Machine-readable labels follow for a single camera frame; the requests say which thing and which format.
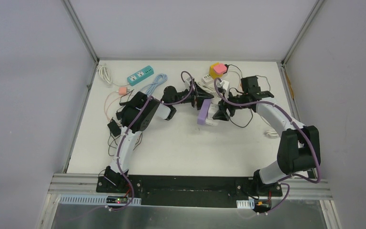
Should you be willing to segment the white cube socket adapter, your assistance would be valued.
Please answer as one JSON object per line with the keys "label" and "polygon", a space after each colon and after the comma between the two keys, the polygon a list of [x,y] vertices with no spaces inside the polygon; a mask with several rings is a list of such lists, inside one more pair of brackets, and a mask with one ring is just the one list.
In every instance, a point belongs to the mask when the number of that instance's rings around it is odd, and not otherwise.
{"label": "white cube socket adapter", "polygon": [[219,111],[219,107],[217,104],[211,103],[209,108],[208,108],[208,112],[207,112],[207,118],[205,123],[207,125],[211,125],[211,126],[217,126],[219,124],[219,120],[215,120],[214,119],[214,115],[217,114],[217,112]]}

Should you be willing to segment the purple power strip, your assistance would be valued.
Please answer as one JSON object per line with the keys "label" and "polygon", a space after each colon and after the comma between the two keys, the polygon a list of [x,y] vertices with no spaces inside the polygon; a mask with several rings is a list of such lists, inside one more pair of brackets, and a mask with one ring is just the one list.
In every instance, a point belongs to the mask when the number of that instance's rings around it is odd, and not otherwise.
{"label": "purple power strip", "polygon": [[198,125],[206,125],[206,119],[208,117],[208,110],[212,103],[212,99],[205,99],[202,103],[200,112],[197,116],[197,124]]}

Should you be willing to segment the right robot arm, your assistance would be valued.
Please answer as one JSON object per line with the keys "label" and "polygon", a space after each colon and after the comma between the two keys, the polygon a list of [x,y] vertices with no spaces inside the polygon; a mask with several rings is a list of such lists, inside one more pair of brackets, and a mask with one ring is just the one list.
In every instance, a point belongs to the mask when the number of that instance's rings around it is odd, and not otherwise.
{"label": "right robot arm", "polygon": [[213,84],[221,98],[216,119],[230,119],[238,109],[251,109],[265,119],[280,138],[276,160],[254,172],[250,189],[255,194],[262,196],[292,176],[320,183],[320,141],[315,126],[306,126],[290,116],[270,91],[261,90],[257,76],[241,79],[243,92],[239,95],[225,90],[221,78],[216,78]]}

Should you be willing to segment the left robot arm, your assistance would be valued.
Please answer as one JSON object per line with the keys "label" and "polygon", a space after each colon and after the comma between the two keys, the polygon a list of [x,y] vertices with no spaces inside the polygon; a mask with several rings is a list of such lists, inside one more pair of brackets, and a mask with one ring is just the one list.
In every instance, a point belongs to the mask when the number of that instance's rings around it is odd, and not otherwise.
{"label": "left robot arm", "polygon": [[120,142],[111,163],[106,167],[104,174],[98,178],[97,192],[121,193],[130,188],[126,178],[132,153],[138,138],[155,116],[169,121],[176,113],[174,107],[176,104],[191,104],[192,107],[200,110],[206,100],[214,98],[197,83],[191,82],[188,85],[189,87],[181,92],[173,86],[167,86],[161,100],[138,92],[120,112],[117,112],[116,118],[120,124],[117,125],[114,120],[111,120],[108,127],[111,134],[120,137]]}

